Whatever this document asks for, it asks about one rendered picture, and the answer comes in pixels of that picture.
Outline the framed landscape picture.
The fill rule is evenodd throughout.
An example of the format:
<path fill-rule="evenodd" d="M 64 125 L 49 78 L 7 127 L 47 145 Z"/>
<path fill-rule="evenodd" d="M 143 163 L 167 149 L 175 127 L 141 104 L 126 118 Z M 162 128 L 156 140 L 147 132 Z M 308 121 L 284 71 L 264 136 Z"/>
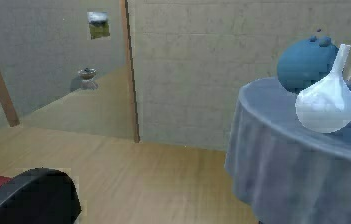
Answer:
<path fill-rule="evenodd" d="M 91 40 L 110 36 L 106 12 L 88 12 L 87 17 Z"/>

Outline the round table with blue-grey cloth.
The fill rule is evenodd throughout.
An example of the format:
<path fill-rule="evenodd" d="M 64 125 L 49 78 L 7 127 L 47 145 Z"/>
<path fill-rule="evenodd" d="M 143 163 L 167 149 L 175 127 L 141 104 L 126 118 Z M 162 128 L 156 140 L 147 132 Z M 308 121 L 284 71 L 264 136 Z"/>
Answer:
<path fill-rule="evenodd" d="M 306 129 L 275 78 L 238 91 L 225 169 L 259 224 L 351 224 L 351 122 Z"/>

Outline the blue round teapot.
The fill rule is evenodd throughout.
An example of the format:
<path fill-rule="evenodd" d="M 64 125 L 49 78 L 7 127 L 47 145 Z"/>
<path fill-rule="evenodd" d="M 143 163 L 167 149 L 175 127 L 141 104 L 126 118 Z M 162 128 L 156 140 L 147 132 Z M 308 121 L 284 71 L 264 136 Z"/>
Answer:
<path fill-rule="evenodd" d="M 279 83 L 288 92 L 298 94 L 331 71 L 338 51 L 329 36 L 311 35 L 292 44 L 279 57 Z"/>

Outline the white bulbous vase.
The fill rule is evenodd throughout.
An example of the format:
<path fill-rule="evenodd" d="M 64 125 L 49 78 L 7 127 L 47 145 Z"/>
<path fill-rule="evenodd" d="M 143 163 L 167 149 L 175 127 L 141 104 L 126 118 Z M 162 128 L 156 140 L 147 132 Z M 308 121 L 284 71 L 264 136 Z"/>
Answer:
<path fill-rule="evenodd" d="M 343 78 L 350 49 L 341 44 L 330 72 L 298 94 L 295 111 L 305 128 L 332 133 L 351 122 L 351 90 Z"/>

